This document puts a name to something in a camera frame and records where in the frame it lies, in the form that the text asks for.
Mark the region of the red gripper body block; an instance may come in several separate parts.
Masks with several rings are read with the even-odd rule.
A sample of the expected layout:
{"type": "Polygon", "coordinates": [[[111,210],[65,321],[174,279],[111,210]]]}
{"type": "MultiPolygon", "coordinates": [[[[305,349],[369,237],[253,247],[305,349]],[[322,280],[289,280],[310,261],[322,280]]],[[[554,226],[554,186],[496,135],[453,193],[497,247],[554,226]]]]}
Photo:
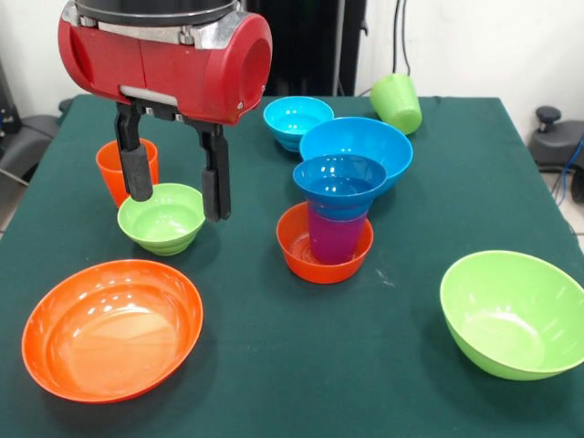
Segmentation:
{"type": "Polygon", "coordinates": [[[212,22],[172,26],[115,23],[83,2],[68,2],[59,53],[82,89],[127,104],[143,99],[185,118],[235,124],[258,106],[272,61],[267,21],[226,4],[212,22]]]}

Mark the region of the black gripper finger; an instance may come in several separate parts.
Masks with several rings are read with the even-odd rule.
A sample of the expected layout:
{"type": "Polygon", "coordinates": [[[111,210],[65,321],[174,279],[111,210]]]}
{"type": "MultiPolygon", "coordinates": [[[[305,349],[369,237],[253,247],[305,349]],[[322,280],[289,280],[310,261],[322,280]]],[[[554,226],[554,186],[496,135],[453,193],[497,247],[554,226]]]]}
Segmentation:
{"type": "Polygon", "coordinates": [[[206,154],[206,165],[202,172],[203,209],[205,217],[218,222],[231,214],[228,143],[221,124],[184,119],[194,128],[199,144],[206,154]]]}
{"type": "Polygon", "coordinates": [[[152,182],[148,154],[139,136],[141,114],[134,103],[117,102],[116,110],[114,125],[126,191],[134,201],[144,202],[152,196],[152,182]]]}

